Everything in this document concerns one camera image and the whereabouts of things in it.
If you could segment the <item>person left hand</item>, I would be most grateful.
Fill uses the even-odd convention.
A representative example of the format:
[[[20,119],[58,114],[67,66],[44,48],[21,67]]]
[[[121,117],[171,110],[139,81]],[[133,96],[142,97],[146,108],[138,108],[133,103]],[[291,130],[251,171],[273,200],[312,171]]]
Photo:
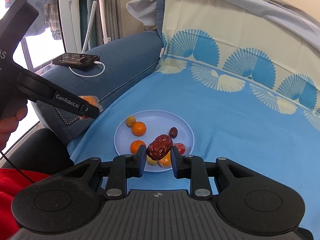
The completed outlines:
[[[1,120],[0,124],[0,150],[2,151],[10,138],[11,133],[15,132],[18,124],[22,121],[28,113],[27,105],[24,105],[17,113],[11,118]]]

